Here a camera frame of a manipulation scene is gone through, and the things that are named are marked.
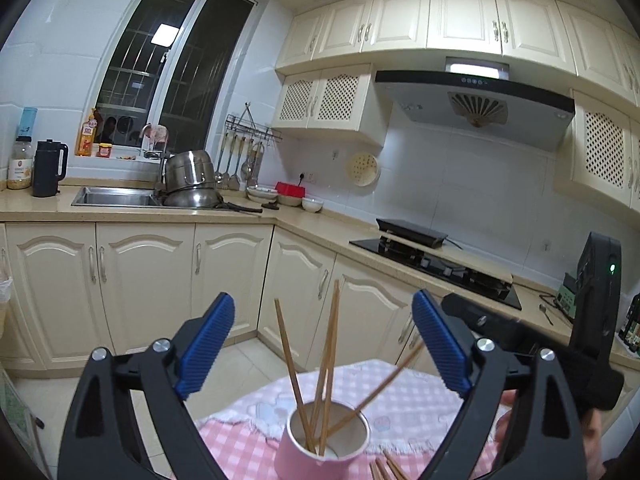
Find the person's right hand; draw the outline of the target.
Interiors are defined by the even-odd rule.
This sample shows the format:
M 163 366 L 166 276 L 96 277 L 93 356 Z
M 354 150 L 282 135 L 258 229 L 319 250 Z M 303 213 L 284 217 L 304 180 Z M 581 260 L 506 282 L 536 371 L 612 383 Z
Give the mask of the person's right hand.
M 511 412 L 507 411 L 496 423 L 495 441 L 498 448 L 502 447 L 509 427 Z M 582 420 L 582 442 L 584 442 L 587 472 L 589 480 L 599 480 L 606 469 L 602 462 L 602 414 L 598 410 L 591 410 Z

